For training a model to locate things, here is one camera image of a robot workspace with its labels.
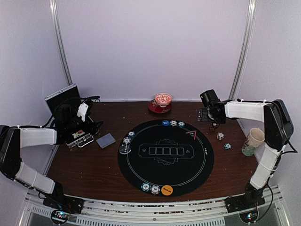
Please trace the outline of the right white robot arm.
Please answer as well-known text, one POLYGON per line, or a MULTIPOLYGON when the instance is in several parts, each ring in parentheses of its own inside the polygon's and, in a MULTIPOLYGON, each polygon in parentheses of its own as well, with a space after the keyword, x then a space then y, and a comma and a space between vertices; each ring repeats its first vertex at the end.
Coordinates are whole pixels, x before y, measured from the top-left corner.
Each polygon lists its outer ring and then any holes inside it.
POLYGON ((213 89, 200 94, 204 105, 205 121, 225 124, 226 119, 247 119, 264 124, 264 151, 260 163, 245 187, 241 204, 250 208, 258 202, 270 176, 290 144, 294 128, 287 108, 281 99, 274 101, 221 101, 213 89))

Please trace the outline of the red black triangle marker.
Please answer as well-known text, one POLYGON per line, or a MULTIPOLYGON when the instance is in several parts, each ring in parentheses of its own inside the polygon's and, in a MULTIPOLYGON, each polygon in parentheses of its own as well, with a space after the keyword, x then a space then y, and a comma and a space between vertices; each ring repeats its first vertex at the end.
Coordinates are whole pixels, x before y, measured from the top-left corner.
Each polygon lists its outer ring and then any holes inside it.
POLYGON ((187 131, 186 135, 189 135, 189 136, 193 137, 194 140, 196 140, 197 131, 196 130, 187 131))

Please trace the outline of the blue small blind button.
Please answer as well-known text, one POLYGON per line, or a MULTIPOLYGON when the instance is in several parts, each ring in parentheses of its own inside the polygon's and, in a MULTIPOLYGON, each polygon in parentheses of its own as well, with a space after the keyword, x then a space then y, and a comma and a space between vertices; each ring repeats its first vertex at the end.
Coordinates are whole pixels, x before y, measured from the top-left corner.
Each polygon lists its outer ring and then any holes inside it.
POLYGON ((163 120, 161 124, 163 126, 170 126, 170 121, 169 120, 163 120))

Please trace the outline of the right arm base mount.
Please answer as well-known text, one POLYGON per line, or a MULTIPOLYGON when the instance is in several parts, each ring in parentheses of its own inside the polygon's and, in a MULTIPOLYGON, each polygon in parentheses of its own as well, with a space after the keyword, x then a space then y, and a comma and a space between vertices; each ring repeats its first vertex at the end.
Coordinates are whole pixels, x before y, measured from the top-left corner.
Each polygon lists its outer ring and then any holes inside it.
POLYGON ((229 196, 224 201, 228 213, 238 212, 240 220, 248 224, 255 223, 259 219, 258 207, 265 204, 264 198, 247 202, 243 195, 229 196))

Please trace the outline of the blue cream poker chip stack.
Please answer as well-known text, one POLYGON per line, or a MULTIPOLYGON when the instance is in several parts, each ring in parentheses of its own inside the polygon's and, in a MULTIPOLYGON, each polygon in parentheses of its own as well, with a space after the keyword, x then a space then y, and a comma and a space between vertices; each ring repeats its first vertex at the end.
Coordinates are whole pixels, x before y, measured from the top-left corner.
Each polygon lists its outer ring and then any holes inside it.
POLYGON ((219 141, 222 141, 222 140, 224 140, 224 138, 225 138, 225 134, 222 133, 222 132, 218 132, 216 138, 217 138, 219 141))

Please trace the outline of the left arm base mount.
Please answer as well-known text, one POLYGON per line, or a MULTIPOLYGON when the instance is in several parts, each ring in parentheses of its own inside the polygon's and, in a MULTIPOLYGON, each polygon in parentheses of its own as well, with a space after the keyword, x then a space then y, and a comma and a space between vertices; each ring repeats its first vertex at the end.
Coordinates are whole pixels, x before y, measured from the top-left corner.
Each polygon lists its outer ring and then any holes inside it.
POLYGON ((65 224, 72 214, 80 214, 84 205, 83 199, 70 196, 64 196, 61 202, 46 194, 41 199, 43 199, 43 205, 54 209, 50 213, 50 219, 58 226, 65 224))

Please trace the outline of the grey dealer button disc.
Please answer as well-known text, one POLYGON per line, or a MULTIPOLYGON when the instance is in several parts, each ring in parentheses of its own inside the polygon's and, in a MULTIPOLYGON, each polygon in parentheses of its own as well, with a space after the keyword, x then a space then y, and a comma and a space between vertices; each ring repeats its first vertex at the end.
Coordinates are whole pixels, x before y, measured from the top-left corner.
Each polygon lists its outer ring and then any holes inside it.
POLYGON ((119 147, 119 153, 120 154, 128 154, 131 152, 131 147, 130 145, 128 144, 122 144, 120 147, 119 147))

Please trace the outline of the grey playing card deck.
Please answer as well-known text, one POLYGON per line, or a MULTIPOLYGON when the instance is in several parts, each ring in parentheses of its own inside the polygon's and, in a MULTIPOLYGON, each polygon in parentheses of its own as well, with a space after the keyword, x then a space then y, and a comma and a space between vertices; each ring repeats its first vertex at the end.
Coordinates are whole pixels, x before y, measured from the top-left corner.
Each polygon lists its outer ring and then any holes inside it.
POLYGON ((115 138, 111 135, 111 133, 108 133, 101 138, 96 140, 97 144, 102 148, 106 148, 107 146, 113 144, 116 142, 115 138))

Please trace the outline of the orange big blind button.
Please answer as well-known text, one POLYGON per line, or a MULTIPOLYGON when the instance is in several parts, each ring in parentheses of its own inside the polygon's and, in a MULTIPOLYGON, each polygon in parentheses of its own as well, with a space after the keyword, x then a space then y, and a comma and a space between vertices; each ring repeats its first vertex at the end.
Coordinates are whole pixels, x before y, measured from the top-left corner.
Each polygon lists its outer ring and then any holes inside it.
POLYGON ((161 193, 164 195, 164 196, 170 196, 172 193, 173 193, 173 188, 170 186, 170 185, 164 185, 162 186, 161 188, 161 193))

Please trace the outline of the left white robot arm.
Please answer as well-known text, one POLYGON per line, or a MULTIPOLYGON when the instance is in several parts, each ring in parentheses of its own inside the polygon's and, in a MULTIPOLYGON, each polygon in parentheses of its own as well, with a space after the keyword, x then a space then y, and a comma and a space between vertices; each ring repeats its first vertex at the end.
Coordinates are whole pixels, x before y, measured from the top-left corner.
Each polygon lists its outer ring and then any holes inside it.
POLYGON ((21 158, 21 149, 40 145, 67 144, 72 149, 82 148, 93 142, 103 121, 90 117, 94 100, 92 97, 71 97, 60 103, 43 126, 0 127, 0 171, 24 186, 44 194, 57 209, 67 206, 68 200, 59 182, 40 174, 26 165, 21 158))

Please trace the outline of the green chips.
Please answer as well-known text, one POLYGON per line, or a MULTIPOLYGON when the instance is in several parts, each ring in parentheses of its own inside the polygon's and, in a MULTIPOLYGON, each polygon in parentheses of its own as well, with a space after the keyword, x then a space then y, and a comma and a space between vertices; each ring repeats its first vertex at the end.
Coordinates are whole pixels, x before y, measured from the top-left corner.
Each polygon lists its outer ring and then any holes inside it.
POLYGON ((185 123, 183 121, 179 121, 177 126, 183 128, 185 126, 185 123))
POLYGON ((130 131, 130 132, 128 132, 127 135, 128 135, 128 137, 132 138, 132 137, 135 136, 135 132, 134 131, 130 131))
POLYGON ((148 191, 150 190, 150 188, 151 188, 151 186, 150 186, 149 183, 144 182, 144 183, 141 184, 141 189, 142 189, 144 192, 148 192, 148 191))

